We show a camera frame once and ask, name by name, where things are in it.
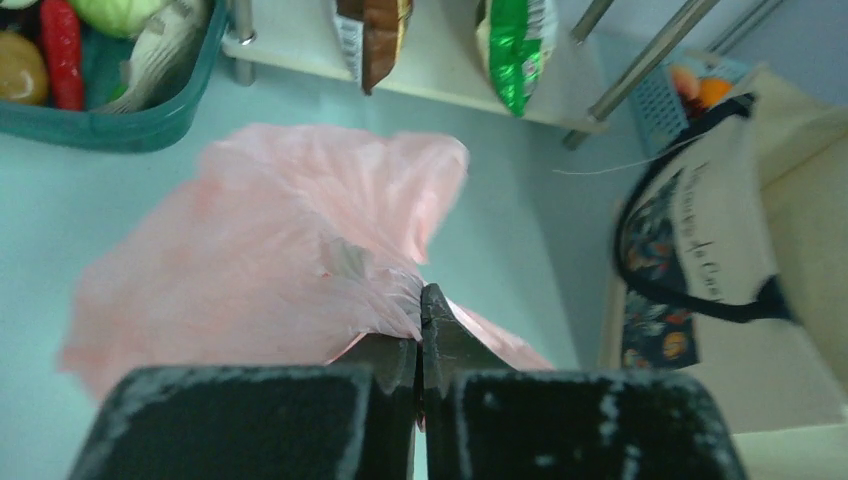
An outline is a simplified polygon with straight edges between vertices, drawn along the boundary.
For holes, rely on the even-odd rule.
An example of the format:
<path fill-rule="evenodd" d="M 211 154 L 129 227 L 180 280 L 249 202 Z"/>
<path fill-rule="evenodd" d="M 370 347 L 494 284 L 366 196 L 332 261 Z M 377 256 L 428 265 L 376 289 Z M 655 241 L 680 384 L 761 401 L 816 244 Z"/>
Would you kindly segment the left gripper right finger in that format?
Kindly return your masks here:
<path fill-rule="evenodd" d="M 743 479 L 694 378 L 650 370 L 519 371 L 421 294 L 421 417 L 433 479 Z"/>

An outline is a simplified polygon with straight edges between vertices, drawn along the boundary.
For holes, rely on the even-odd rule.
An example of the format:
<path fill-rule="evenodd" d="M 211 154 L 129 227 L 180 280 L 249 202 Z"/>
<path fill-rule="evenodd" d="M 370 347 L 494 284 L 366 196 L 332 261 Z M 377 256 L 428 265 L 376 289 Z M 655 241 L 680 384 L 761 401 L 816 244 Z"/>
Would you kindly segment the pink plastic grocery bag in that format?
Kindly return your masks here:
<path fill-rule="evenodd" d="M 253 124 L 83 272 L 58 368 L 96 400 L 154 365 L 326 365 L 420 341 L 419 268 L 467 177 L 445 134 Z"/>

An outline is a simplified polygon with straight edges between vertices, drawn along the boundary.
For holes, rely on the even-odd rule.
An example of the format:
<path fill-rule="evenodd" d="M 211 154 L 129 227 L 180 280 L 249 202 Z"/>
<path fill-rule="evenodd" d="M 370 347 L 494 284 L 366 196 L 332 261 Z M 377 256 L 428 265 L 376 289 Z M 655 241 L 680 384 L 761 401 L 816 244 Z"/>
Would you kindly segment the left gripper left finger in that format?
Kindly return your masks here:
<path fill-rule="evenodd" d="M 327 366 L 168 366 L 126 375 L 73 479 L 408 479 L 412 340 L 368 335 Z"/>

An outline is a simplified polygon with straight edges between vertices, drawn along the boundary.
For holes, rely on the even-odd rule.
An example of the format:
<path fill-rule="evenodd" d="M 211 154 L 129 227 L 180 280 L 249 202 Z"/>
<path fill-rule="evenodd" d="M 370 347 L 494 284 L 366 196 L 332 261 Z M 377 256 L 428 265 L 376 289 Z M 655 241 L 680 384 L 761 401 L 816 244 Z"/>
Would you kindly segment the beige canvas tote bag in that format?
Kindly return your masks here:
<path fill-rule="evenodd" d="M 599 362 L 696 378 L 735 433 L 847 420 L 847 110 L 764 67 L 623 202 Z"/>

